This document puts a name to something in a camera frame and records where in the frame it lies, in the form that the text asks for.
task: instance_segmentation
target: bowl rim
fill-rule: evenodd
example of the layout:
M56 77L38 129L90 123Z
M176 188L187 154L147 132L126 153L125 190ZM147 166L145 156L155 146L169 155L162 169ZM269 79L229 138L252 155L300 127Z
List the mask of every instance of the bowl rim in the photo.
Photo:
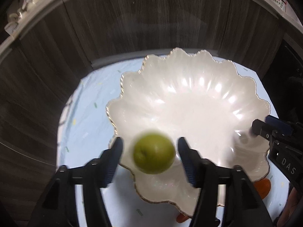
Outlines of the bowl rim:
M142 66L141 66L141 68L140 68L137 72L126 71L126 72L123 72L123 73L121 74L121 78L120 78L120 88L121 88L121 92L120 92L120 95L119 95L119 97L110 100L110 101L106 104L106 115L107 115L108 119L110 120L112 126L114 127L114 135L113 135L113 137L110 139L109 144L108 144L108 147L109 147L109 148L112 146L113 141L114 141L115 138L118 136L117 127L116 127L115 123L113 122L112 118L110 117L109 107L110 107L111 103L113 103L113 102L115 102L115 101L118 101L118 100L120 100L120 99L123 98L123 94L124 94L123 79L124 79L124 76L125 76L126 74L129 74L129 73L139 73L139 74L140 74L140 73L144 70L144 66L145 66L146 60L147 60L150 56L156 56L156 57L158 57L158 58L160 58L160 59L162 59L162 60L166 60L166 59L168 59L175 51L183 51L183 52L184 52L185 54L187 54L189 57L195 57L195 56L197 56L198 54L200 54L201 52L205 52L205 53L208 53L208 54L212 57L212 59L213 59L215 62L217 62L217 63L223 63L223 62L226 62L226 61L232 62L232 64L234 65L234 68L235 68L236 73L237 73L238 76L240 76L241 78L252 79L252 80L254 81L254 83L255 83L255 95L257 96L257 98L258 98L259 100L263 100L263 101L267 102L267 104L268 104L268 106L269 106L269 113L268 113L268 115L270 114L270 112L271 112L270 103L269 103L267 100L261 99L261 98L258 96L258 94L257 94L257 83L256 83L256 81L254 80L254 78L249 77L249 76L241 76L241 75L238 73L237 67L236 67L236 65L235 65L235 63L234 63L233 61L231 61L231 60L226 60L226 59L224 59L224 60L222 60L222 61L215 60L215 59L213 58L213 56L210 54L210 52L208 52L207 50L200 50L200 51L198 51L198 52L195 53L195 54L188 54L188 53L186 53L183 49L176 47L176 48L172 49L172 50L170 51L170 53L169 53L167 56L164 56L164 57L157 56L157 55L154 55L154 54L147 55L146 57L144 57L143 62L142 62ZM268 170L267 170L266 174L265 174L263 177L261 177L261 178L258 179L258 180L255 180L254 182L257 182L257 181L260 181L260 180L264 179L264 178L269 174L270 165L269 165L269 162L268 162L268 160L267 160L267 154L268 154L268 152L269 152L269 148L268 148L268 150L264 153L264 158L265 158L265 161L267 162ZM172 202L172 201L170 201L170 200L164 200L164 201L151 201L151 200L145 198L144 196L142 196L142 195L140 194L140 192L138 191L138 189L137 189L137 185L136 185L136 176L135 176L134 172L133 172L129 167L123 165L122 163L119 163L119 165L122 166L123 168L125 168L125 169L127 169L127 170L130 171L130 173L131 173L131 175L132 175L132 178L133 178L133 181L134 181L134 183L133 183L134 188L135 188L137 194L140 196L140 198L141 198L142 200L144 200L144 201L146 201L146 202L148 202L148 203L152 203L152 204L170 203L170 204L174 205L174 206L180 211L180 213L182 213L182 214L185 215L186 217L189 217L189 218L192 218L192 217L193 217L193 215L188 215L186 212L182 211L181 208L177 205L176 202Z

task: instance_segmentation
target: table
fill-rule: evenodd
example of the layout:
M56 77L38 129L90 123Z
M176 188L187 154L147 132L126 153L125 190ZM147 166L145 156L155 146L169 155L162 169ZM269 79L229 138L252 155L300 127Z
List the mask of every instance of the table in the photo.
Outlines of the table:
M120 95L120 77L125 71L138 71L143 58L121 61L98 69L83 78L63 110L58 129L57 167L78 167L100 156L108 148L114 134L113 126L105 112L111 99ZM275 108L257 74L237 63L241 76L252 77L257 84L257 94L271 105L271 115L277 117ZM272 219L275 219L287 200L288 180L271 162L267 178L272 189L264 203ZM136 193L131 173L118 166L113 183L101 189L110 221L114 227L187 227L190 220L176 222L179 211L169 203L150 204ZM76 186L76 202L79 224L86 226L83 208L82 186ZM223 207L217 208L217 218L222 219Z

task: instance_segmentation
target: green fruit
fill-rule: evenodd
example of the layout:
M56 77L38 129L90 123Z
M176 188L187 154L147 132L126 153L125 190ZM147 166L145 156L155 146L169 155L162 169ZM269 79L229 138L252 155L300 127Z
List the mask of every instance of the green fruit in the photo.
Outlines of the green fruit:
M134 162L140 171L159 174L167 170L175 160L176 150L172 142L157 133L145 134L134 145Z

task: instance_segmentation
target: black device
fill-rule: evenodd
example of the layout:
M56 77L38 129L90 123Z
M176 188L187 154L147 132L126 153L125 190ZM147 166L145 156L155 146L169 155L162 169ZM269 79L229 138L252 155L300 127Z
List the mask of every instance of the black device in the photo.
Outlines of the black device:
M281 170L298 192L303 192L303 126L285 123L267 116L266 121L255 120L251 131L269 141L268 158ZM68 169L61 166L40 197L28 227L63 226L79 227L75 202L75 185L83 185L85 217L88 227L111 227L100 188L106 188L120 161L123 141L117 137L110 149L100 158L85 166ZM200 188L200 195L190 227L216 227L218 185L226 185L222 227L270 227L272 220L252 182L241 166L216 166L190 149L186 139L178 139L178 152L188 182ZM303 223L301 199L285 227Z

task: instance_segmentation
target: ceramic bowl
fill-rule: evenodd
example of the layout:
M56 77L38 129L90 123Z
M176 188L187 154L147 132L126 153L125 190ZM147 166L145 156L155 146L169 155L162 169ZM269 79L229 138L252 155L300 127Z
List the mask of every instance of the ceramic bowl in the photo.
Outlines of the ceramic bowl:
M192 216L199 189L187 182L178 154L161 174L145 174L135 166L134 140L144 132L161 132L174 145L184 136L201 157L218 166L241 165L252 181L269 172L268 141L250 133L252 122L270 113L269 103L257 96L254 79L241 77L232 61L215 61L207 51L188 55L176 48L164 58L147 56L138 72L122 74L121 95L106 111L115 136L124 139L121 165L149 202L170 202ZM218 205L224 205L224 197L220 186Z

